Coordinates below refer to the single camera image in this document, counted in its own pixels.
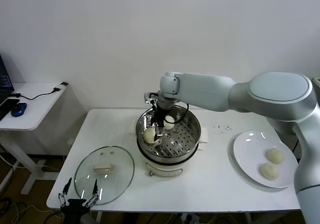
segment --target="white wall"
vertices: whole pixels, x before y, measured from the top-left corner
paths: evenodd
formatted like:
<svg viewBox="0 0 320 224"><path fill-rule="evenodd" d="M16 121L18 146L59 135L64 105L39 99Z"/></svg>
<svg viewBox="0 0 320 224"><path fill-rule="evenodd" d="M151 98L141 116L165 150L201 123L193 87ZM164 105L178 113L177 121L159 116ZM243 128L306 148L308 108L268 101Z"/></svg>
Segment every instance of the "white wall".
<svg viewBox="0 0 320 224"><path fill-rule="evenodd" d="M236 81L270 70L319 75L319 7L320 0L0 0L0 52L13 81L70 83L58 124L73 131L42 138L47 151L24 148L64 152L87 110L143 107L143 93L170 70ZM61 110L52 113L40 126L48 132Z"/></svg>

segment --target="steamed bun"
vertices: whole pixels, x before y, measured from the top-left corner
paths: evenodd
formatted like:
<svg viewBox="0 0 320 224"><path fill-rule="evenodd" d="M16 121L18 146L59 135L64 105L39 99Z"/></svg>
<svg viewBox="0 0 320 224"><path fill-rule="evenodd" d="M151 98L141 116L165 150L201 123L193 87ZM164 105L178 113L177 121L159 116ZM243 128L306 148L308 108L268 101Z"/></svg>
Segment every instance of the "steamed bun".
<svg viewBox="0 0 320 224"><path fill-rule="evenodd" d="M279 177L279 171L275 164L273 163L265 163L260 168L261 174L269 179L269 180L275 180Z"/></svg>
<svg viewBox="0 0 320 224"><path fill-rule="evenodd" d="M155 143L155 135L156 135L156 129L155 128L147 128L145 132L143 133L143 139L146 143L152 144Z"/></svg>
<svg viewBox="0 0 320 224"><path fill-rule="evenodd" d="M175 119L172 116L166 115L165 121L164 121L164 129L171 130L172 128L174 128L175 126L174 122L175 122Z"/></svg>
<svg viewBox="0 0 320 224"><path fill-rule="evenodd" d="M285 156L283 152L281 152L277 148L269 149L266 152L266 156L269 158L269 160L275 164L280 164L285 160Z"/></svg>

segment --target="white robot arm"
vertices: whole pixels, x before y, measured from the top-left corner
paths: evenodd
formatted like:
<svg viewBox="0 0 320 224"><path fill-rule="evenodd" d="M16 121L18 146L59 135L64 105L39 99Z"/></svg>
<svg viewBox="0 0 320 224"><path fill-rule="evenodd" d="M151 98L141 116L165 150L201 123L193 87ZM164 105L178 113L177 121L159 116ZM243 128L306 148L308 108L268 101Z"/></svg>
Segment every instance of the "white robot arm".
<svg viewBox="0 0 320 224"><path fill-rule="evenodd" d="M294 186L308 224L320 220L320 109L311 81L300 74L269 72L250 82L231 78L169 72L161 78L155 121L178 101L212 111L254 112L278 131L295 133L302 158Z"/></svg>

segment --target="computer mouse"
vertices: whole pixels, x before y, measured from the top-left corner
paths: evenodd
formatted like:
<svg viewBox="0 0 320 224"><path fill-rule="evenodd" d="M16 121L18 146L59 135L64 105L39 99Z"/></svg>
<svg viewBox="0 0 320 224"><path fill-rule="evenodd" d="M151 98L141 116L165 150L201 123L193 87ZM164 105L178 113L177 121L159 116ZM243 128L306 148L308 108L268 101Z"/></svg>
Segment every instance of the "computer mouse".
<svg viewBox="0 0 320 224"><path fill-rule="evenodd" d="M11 110L11 115L14 117L19 117L23 113L25 113L25 110L27 108L26 103L18 103L12 110Z"/></svg>

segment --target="white table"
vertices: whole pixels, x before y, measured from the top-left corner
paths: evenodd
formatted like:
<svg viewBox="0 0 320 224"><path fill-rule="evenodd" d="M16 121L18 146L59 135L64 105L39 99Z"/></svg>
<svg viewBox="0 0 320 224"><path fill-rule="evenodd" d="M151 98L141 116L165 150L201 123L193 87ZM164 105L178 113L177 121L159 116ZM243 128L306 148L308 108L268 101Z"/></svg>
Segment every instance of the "white table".
<svg viewBox="0 0 320 224"><path fill-rule="evenodd" d="M131 153L134 177L122 196L109 204L94 206L93 211L217 213L300 209L293 184L281 190L254 184L236 171L228 155L228 143L234 135L254 130L274 132L265 118L234 111L192 110L201 126L208 128L208 143L204 151L197 151L190 159L186 172L174 178L159 178L148 176L136 144L135 124L143 112L91 110L51 190L47 206L60 208L58 193L70 177L74 178L78 165L89 153L114 145ZM67 197L79 198L74 185L70 186Z"/></svg>
<svg viewBox="0 0 320 224"><path fill-rule="evenodd" d="M23 96L33 98L39 94L51 92L53 88L59 84L60 83L13 83L13 86L15 93L21 93ZM20 97L18 98L20 102L27 103L24 114L20 117L13 117L11 113L8 113L0 120L0 130L2 130L0 133L0 142L3 147L17 159L13 169L15 170L18 164L22 163L31 172L21 194L28 194L36 180L55 180L58 173L42 171L39 166L43 165L45 160L34 163L18 144L15 143L14 138L10 135L10 131L31 131L37 128L65 89L66 88L63 88L59 92L38 97L35 100L27 100ZM0 184L0 191L10 179L11 174L12 170L8 172Z"/></svg>

